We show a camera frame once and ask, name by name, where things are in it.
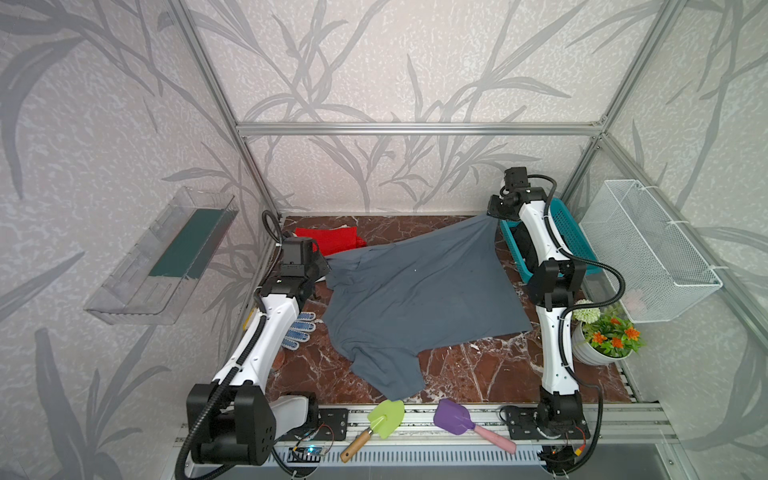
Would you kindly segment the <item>grey t-shirt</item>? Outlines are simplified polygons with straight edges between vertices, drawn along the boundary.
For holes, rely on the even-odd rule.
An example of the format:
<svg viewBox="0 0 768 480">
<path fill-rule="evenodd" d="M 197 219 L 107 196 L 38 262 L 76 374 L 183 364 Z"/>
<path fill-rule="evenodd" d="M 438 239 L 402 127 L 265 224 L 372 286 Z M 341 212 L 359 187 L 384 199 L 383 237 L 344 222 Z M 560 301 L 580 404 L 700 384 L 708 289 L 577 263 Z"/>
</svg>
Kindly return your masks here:
<svg viewBox="0 0 768 480">
<path fill-rule="evenodd" d="M 425 350 L 524 333 L 531 322 L 480 215 L 404 241 L 334 254 L 323 315 L 334 349 L 388 400 L 425 387 Z"/>
</svg>

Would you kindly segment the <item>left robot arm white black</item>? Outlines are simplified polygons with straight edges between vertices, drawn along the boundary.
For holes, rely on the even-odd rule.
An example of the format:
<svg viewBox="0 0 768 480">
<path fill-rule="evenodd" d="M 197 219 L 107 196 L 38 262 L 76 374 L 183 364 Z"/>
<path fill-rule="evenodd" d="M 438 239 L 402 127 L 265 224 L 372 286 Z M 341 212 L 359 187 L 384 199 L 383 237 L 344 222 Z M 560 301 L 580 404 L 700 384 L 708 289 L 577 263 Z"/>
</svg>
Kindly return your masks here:
<svg viewBox="0 0 768 480">
<path fill-rule="evenodd" d="M 210 382 L 194 385 L 187 396 L 188 434 L 177 459 L 178 478 L 185 477 L 189 462 L 212 465 L 218 474 L 262 465 L 281 437 L 318 428 L 313 394 L 268 401 L 267 383 L 290 328 L 328 270 L 312 239 L 283 240 L 278 269 L 256 293 L 251 323 L 234 353 Z"/>
</svg>

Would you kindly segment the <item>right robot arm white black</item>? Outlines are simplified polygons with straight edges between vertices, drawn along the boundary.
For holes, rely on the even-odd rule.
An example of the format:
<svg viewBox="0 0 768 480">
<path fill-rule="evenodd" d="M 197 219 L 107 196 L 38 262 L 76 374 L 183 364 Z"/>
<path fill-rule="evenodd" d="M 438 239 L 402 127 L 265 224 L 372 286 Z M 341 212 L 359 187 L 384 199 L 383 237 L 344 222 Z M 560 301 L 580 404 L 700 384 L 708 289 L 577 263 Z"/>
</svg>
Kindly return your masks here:
<svg viewBox="0 0 768 480">
<path fill-rule="evenodd" d="M 515 224 L 510 229 L 518 264 L 530 273 L 527 292 L 536 306 L 543 353 L 537 430 L 560 438 L 584 420 L 580 387 L 574 378 L 571 308 L 586 274 L 557 230 L 551 211 L 554 195 L 530 182 L 524 167 L 504 172 L 504 184 L 488 203 L 487 213 Z"/>
</svg>

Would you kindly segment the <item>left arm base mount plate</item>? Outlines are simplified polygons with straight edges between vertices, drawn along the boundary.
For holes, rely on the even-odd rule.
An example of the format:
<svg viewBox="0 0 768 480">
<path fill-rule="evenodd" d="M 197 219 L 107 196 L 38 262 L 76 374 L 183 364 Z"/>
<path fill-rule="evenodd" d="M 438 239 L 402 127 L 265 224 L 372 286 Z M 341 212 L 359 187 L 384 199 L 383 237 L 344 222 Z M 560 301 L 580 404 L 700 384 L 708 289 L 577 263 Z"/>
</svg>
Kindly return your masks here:
<svg viewBox="0 0 768 480">
<path fill-rule="evenodd" d="M 321 407 L 317 396 L 303 392 L 309 400 L 305 421 L 289 431 L 284 439 L 312 439 L 320 441 L 345 440 L 348 428 L 349 409 L 343 407 Z"/>
</svg>

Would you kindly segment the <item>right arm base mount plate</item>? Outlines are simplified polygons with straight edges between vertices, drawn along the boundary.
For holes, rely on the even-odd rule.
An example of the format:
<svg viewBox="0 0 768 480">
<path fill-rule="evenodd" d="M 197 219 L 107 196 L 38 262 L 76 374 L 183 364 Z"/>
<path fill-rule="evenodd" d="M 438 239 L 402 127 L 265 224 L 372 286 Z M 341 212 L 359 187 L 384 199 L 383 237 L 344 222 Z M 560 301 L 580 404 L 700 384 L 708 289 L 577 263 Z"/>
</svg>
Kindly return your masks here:
<svg viewBox="0 0 768 480">
<path fill-rule="evenodd" d="M 537 407 L 503 405 L 498 412 L 512 440 L 587 440 L 591 438 L 583 417 L 547 420 Z"/>
</svg>

